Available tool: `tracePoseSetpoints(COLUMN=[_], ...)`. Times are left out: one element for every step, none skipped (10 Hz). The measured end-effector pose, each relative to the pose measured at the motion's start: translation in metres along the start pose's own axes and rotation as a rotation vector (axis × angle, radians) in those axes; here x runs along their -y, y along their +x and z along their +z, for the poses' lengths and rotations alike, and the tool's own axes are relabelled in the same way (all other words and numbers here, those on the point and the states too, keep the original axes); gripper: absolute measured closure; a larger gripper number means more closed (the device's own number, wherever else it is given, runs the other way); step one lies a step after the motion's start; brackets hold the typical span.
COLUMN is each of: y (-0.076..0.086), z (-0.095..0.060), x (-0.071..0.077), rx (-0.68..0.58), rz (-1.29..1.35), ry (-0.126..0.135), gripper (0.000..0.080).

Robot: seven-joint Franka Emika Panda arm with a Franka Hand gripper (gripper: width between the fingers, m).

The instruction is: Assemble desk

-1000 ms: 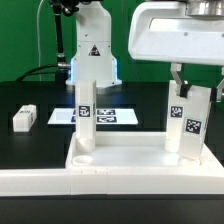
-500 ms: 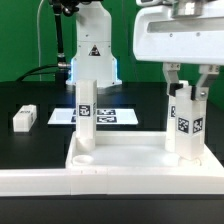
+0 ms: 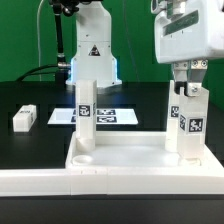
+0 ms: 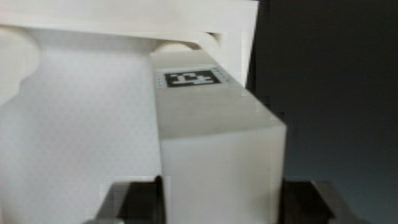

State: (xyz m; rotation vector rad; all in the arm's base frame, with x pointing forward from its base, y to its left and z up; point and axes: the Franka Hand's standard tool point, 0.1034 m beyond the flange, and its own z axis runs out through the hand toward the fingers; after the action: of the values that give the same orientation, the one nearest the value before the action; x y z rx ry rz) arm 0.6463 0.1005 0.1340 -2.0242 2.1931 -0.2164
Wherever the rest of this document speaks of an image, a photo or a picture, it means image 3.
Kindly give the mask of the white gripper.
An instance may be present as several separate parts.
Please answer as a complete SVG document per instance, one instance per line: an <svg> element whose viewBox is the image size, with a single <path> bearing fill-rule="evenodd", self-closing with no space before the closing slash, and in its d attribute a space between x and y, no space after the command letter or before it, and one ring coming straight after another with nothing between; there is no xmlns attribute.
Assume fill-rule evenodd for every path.
<svg viewBox="0 0 224 224"><path fill-rule="evenodd" d="M200 95L208 61L224 58L224 0L151 0L155 52L171 66L174 91Z"/></svg>

